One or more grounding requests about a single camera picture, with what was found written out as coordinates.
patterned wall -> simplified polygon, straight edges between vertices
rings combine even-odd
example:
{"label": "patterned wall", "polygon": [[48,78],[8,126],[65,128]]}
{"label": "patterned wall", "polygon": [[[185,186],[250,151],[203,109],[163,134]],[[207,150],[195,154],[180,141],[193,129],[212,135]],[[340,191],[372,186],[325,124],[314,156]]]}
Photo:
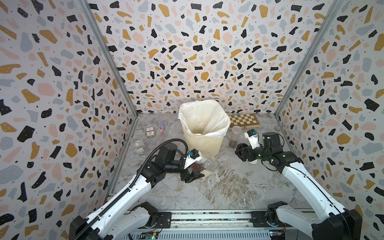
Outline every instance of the patterned wall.
{"label": "patterned wall", "polygon": [[274,112],[330,0],[90,0],[138,112]]}
{"label": "patterned wall", "polygon": [[0,2],[0,238],[68,239],[131,123],[75,1]]}
{"label": "patterned wall", "polygon": [[279,116],[316,180],[384,237],[384,1],[345,1]]}

trash can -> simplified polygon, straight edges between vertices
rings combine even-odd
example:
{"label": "trash can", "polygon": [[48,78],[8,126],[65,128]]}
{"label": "trash can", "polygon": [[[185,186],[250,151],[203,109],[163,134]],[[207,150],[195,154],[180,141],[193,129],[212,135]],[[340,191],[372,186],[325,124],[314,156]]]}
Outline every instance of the trash can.
{"label": "trash can", "polygon": [[215,100],[183,103],[179,116],[189,150],[218,154],[231,120]]}

clear plastic container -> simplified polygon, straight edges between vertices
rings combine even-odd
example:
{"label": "clear plastic container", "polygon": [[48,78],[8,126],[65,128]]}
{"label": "clear plastic container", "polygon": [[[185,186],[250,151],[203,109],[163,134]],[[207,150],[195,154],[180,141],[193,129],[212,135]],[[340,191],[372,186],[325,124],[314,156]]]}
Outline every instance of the clear plastic container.
{"label": "clear plastic container", "polygon": [[139,156],[145,156],[147,147],[145,146],[141,137],[133,136],[131,139],[131,144]]}
{"label": "clear plastic container", "polygon": [[241,127],[233,126],[231,132],[229,133],[229,143],[228,143],[228,146],[230,148],[236,148],[237,147],[237,142],[239,141],[240,133],[241,132],[242,132]]}

gray marble table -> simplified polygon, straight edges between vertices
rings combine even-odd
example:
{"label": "gray marble table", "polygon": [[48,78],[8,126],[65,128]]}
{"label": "gray marble table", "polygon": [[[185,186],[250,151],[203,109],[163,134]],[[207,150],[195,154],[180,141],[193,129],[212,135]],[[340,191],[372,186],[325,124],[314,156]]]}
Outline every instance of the gray marble table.
{"label": "gray marble table", "polygon": [[[257,128],[260,134],[282,134],[273,115],[257,115],[257,118],[261,124]],[[164,133],[159,131],[160,122],[166,126]],[[156,136],[147,139],[144,132],[150,126],[155,127]],[[174,114],[139,115],[134,136],[142,137],[149,152],[168,139],[184,139],[181,123]],[[239,142],[247,143],[247,140],[242,137]],[[285,151],[289,151],[288,144],[285,143]],[[177,145],[184,151],[182,144]],[[138,203],[148,201],[161,210],[265,209],[268,204],[277,201],[287,202],[294,208],[310,208],[304,197],[282,174],[267,170],[260,162],[255,165],[242,162],[235,155],[234,149],[228,147],[227,136],[224,137],[216,159],[219,167],[215,174],[190,184],[181,182],[178,174],[167,174]],[[138,156],[130,146],[114,192],[128,183],[143,161],[144,157]]]}

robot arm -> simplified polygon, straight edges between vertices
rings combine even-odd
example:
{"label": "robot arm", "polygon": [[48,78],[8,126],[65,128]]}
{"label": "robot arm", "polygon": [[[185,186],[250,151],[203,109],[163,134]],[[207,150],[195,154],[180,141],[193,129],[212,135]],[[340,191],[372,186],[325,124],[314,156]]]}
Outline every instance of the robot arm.
{"label": "robot arm", "polygon": [[199,151],[193,149],[178,161],[174,160],[177,152],[180,150],[172,141],[166,141],[155,148],[137,174],[113,198],[89,214],[87,218],[83,219],[78,216],[71,222],[69,239],[119,239],[139,227],[151,228],[154,226],[157,209],[149,203],[141,204],[128,215],[124,215],[125,211],[164,179],[167,173],[179,173],[181,181],[185,183],[204,176],[204,174],[192,171],[189,167],[195,161],[202,159]]}
{"label": "robot arm", "polygon": [[288,178],[312,206],[316,216],[305,214],[277,202],[268,205],[267,220],[273,225],[288,223],[313,239],[358,240],[362,218],[356,210],[348,210],[325,191],[308,173],[303,162],[294,153],[283,152],[279,134],[263,134],[264,146],[255,143],[257,132],[252,129],[245,133],[251,146],[239,144],[236,155],[242,161],[260,159],[268,161],[276,170]]}

